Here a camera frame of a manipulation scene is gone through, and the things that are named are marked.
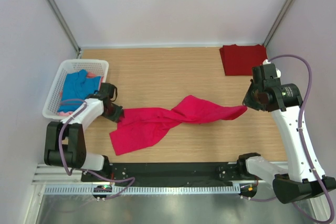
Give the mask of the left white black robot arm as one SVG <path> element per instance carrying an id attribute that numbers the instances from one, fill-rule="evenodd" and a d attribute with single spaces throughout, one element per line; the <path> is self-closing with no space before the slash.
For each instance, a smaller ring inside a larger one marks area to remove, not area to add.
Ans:
<path id="1" fill-rule="evenodd" d="M 65 100 L 65 105 L 81 102 L 77 110 L 61 121 L 47 125 L 44 163 L 48 166 L 63 167 L 68 175 L 73 170 L 93 171 L 100 182 L 111 178 L 112 169 L 107 156 L 87 152 L 85 130 L 98 117 L 102 116 L 114 123 L 124 116 L 123 107 L 114 102 L 118 89 L 110 83 L 102 83 L 100 89 L 89 94 L 84 100 Z"/>

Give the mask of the magenta pink t shirt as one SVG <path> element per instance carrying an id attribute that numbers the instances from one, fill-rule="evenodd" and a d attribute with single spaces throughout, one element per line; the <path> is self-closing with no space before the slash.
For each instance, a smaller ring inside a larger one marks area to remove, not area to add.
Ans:
<path id="1" fill-rule="evenodd" d="M 221 106 L 213 102 L 186 96 L 176 107 L 125 109 L 117 129 L 110 133 L 117 156 L 152 147 L 170 129 L 182 124 L 205 124 L 219 120 L 235 120 L 247 111 L 244 105 Z"/>

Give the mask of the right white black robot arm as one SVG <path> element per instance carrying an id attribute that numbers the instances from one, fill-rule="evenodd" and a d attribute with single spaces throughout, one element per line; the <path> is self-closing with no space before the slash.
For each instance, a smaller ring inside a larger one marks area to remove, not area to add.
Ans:
<path id="1" fill-rule="evenodd" d="M 248 153 L 238 157 L 238 177 L 248 180 L 256 176 L 264 180 L 283 204 L 321 196 L 322 186 L 327 191 L 334 190 L 335 179 L 325 174 L 304 127 L 303 100 L 298 87 L 293 83 L 282 84 L 280 71 L 268 60 L 253 67 L 252 73 L 243 105 L 271 114 L 285 147 L 288 167 L 281 168 L 258 153 Z"/>

